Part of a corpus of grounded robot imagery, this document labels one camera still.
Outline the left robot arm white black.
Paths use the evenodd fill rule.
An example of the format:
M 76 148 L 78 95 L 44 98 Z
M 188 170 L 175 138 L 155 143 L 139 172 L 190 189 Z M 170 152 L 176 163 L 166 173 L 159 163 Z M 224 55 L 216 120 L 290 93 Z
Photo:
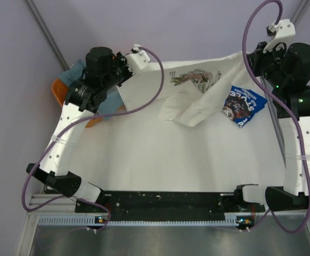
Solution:
M 50 150 L 38 164 L 29 164 L 27 172 L 65 197 L 87 201 L 93 211 L 105 207 L 101 189 L 70 172 L 74 148 L 108 91 L 121 86 L 134 75 L 128 54 L 116 54 L 108 47 L 94 47 L 86 55 L 86 66 L 68 87 L 59 122 L 50 139 Z

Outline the white t shirt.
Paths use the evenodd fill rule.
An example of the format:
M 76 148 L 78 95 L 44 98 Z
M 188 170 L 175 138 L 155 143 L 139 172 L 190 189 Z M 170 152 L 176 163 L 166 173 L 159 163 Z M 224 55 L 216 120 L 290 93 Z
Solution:
M 127 110 L 136 109 L 153 97 L 164 102 L 158 118 L 194 127 L 219 112 L 232 86 L 252 89 L 241 52 L 218 59 L 149 63 L 126 81 L 118 92 Z

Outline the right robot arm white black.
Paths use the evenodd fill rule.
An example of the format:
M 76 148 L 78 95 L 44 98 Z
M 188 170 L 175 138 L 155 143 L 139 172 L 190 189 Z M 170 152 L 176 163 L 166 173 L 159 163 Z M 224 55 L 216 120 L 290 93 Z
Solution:
M 233 205 L 245 211 L 252 203 L 266 204 L 273 211 L 302 210 L 310 207 L 310 45 L 278 43 L 265 51 L 267 42 L 258 43 L 247 55 L 251 71 L 272 86 L 279 127 L 282 131 L 285 158 L 283 186 L 268 186 L 264 194 L 254 196 L 259 188 L 244 185 L 233 197 Z

